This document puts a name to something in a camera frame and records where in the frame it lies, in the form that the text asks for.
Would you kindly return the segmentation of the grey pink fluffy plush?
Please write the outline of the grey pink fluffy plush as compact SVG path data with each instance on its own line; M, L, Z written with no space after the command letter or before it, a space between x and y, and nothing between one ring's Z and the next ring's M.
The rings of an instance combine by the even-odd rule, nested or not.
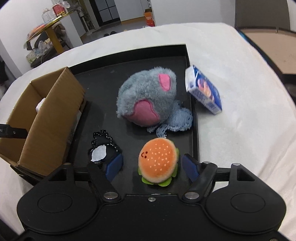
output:
M138 126L166 120L177 94L177 77L169 68L155 67L131 75L119 88L117 117Z

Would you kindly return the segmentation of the round gold side table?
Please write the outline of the round gold side table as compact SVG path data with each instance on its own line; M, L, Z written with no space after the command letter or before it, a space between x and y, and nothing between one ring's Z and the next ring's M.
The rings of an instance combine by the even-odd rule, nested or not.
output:
M37 27L35 27L33 30L31 30L28 35L27 35L27 39L25 41L25 44L23 45L23 47L25 49L27 49L28 51L32 50L32 46L31 46L31 40L36 38L37 36L41 35L41 33L46 32L48 38L50 39L53 47L55 48L56 52L58 54L61 54L64 52L64 49L61 45L61 43L58 40L58 37L56 35L56 33L54 32L53 29L53 25L55 25L56 23L59 23L63 18L67 17L68 15L70 15L71 13L73 13L73 11L70 11L64 15L61 15L59 17L56 17L55 19L41 24Z

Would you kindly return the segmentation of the plush hamburger toy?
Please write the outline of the plush hamburger toy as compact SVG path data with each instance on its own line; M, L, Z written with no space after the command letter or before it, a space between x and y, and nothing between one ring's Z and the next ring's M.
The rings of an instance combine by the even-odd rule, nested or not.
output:
M147 185L166 187L177 176L179 149L167 138L154 138L138 155L138 174Z

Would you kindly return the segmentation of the white soft bundle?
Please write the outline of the white soft bundle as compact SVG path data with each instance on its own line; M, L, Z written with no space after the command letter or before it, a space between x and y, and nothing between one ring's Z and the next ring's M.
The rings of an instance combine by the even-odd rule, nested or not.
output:
M43 98L43 99L37 104L37 106L36 106L36 112L37 112L37 113L40 111L40 108L41 108L41 106L43 105L43 103L44 103L45 100L46 100L46 99Z

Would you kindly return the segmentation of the brown board black-framed tray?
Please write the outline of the brown board black-framed tray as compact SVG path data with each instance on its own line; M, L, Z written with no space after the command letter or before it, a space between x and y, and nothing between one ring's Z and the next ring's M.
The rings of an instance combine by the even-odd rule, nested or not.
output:
M295 84L295 32L282 28L240 29L284 83Z

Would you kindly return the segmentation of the clutter pile under table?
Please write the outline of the clutter pile under table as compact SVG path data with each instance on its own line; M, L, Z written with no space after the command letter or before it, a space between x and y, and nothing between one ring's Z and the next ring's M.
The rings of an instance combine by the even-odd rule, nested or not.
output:
M54 58L57 52L51 42L40 41L37 48L27 54L26 59L30 63L31 68L36 68L42 63Z

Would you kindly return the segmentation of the black tray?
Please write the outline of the black tray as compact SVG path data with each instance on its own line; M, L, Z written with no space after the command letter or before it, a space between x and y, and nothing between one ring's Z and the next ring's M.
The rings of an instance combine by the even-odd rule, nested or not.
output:
M36 184L64 162L85 170L91 160L93 134L106 130L123 152L123 169L112 181L122 194L155 191L180 193L190 181L183 169L168 187L143 184L137 174L138 155L146 142L156 137L147 125L161 118L157 104L147 97L132 102L130 114L117 114L116 99L121 85L132 74L154 67L175 73L156 74L162 94L165 85L176 86L176 99L195 110L185 90L185 69L189 66L184 45L158 46L103 56L71 68L33 78L24 88L7 123L28 131L26 138L2 138L1 157Z

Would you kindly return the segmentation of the blue fringed cloth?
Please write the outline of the blue fringed cloth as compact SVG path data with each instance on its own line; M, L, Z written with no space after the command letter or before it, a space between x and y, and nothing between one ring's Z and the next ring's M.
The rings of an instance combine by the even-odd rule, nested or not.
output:
M147 128L148 133L156 132L158 138L166 138L167 131L179 132L187 131L191 128L193 115L187 108L182 107L179 100L173 102L173 107L169 117L155 126Z

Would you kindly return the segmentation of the blue white tissue pack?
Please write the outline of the blue white tissue pack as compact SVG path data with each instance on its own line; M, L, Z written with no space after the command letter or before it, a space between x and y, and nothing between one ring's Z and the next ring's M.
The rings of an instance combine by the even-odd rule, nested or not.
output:
M215 85L195 65L185 70L185 88L212 114L222 112L221 98Z

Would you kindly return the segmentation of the brown cardboard box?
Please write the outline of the brown cardboard box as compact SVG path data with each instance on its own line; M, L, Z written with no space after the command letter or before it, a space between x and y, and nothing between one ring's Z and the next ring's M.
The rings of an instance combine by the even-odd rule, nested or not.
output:
M67 67L32 80L7 121L13 128L25 128L28 136L1 138L1 158L41 176L53 172L64 161L84 95ZM36 106L43 98L46 100L37 113Z

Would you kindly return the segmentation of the orange cardboard box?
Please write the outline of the orange cardboard box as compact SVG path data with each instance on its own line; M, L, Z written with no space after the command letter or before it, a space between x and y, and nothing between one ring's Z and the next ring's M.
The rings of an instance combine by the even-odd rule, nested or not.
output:
M145 17L147 26L150 26L150 27L155 26L153 15L152 15L152 9L145 9L144 17Z

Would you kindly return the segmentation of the grey upholstered panel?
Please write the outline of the grey upholstered panel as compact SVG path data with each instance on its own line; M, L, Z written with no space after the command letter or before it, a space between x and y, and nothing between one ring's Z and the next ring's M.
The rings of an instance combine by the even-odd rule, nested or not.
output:
M290 29L286 0L240 0L235 2L235 27Z

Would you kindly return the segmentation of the black and white plush toy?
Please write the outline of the black and white plush toy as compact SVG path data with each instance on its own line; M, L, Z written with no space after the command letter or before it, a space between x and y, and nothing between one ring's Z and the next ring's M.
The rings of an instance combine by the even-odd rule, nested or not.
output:
M107 163L122 153L122 149L106 130L93 133L89 160L94 163Z

